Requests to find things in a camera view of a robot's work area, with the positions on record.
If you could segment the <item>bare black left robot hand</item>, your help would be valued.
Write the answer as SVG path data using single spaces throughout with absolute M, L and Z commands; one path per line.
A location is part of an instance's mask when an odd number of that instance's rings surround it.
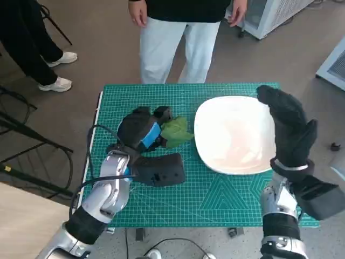
M 124 145 L 137 152 L 151 152 L 167 146 L 167 140 L 161 136 L 162 125 L 172 118 L 169 106 L 159 106 L 153 112 L 148 106 L 139 106 L 123 118 L 117 136 Z

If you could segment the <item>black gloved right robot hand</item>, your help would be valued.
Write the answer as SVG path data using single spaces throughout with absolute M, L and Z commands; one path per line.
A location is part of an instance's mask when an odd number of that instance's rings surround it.
M 271 164 L 287 169 L 306 167 L 318 133 L 317 120 L 308 120 L 301 102 L 280 89 L 261 85 L 257 98 L 269 107 L 274 121 L 276 154 Z

